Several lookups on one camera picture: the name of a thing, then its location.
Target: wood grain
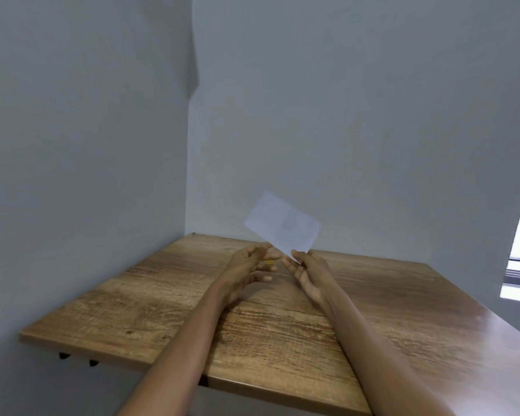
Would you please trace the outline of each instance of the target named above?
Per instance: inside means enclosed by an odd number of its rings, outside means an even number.
[[[24,329],[21,340],[147,368],[247,241],[188,235]],[[320,251],[358,308],[458,415],[520,415],[520,332],[430,267]],[[279,265],[222,314],[209,387],[324,414],[370,414],[325,317]]]

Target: paper card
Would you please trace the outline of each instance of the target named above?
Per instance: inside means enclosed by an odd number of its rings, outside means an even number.
[[[291,250],[310,250],[321,227],[316,219],[269,191],[264,191],[244,225],[292,259]]]

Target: finger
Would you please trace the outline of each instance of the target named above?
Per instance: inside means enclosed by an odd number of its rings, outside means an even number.
[[[255,274],[251,274],[250,277],[248,278],[248,282],[249,283],[254,283],[254,282],[271,282],[273,280],[273,278],[271,276],[267,276],[265,274],[260,274],[260,273],[255,273]]]
[[[266,252],[266,254],[264,256],[264,259],[278,259],[278,258],[281,258],[281,257],[282,257],[281,251],[279,251],[276,248],[270,248]]]
[[[256,265],[264,258],[265,254],[267,252],[267,249],[265,247],[265,244],[256,246],[254,251],[250,254],[250,257],[247,258],[246,263],[249,267],[250,271],[256,267]]]
[[[260,262],[256,265],[255,271],[269,271],[269,272],[275,272],[277,271],[277,267],[273,265],[272,263],[266,263],[266,262]]]
[[[294,274],[297,271],[298,264],[296,261],[291,260],[291,258],[287,256],[283,256],[281,259],[281,262],[283,263],[284,267],[289,270],[291,274]]]
[[[308,255],[305,252],[299,252],[296,250],[293,250],[291,252],[293,253],[293,257],[302,261],[304,264],[306,264],[307,267],[314,264],[314,260],[312,259],[311,255]]]

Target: right hand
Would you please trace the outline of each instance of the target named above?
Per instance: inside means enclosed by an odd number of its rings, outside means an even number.
[[[283,265],[298,280],[305,294],[329,317],[331,313],[329,291],[337,283],[333,279],[327,261],[312,250],[308,254],[295,250],[292,253],[293,257],[302,264],[299,265],[288,256],[284,256]]]

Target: white wall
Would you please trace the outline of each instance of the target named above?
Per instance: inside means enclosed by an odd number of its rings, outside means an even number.
[[[249,238],[266,188],[316,248],[499,289],[520,213],[520,0],[194,0],[186,232]]]
[[[16,333],[183,235],[191,0],[0,0],[0,415],[106,415],[137,372]]]

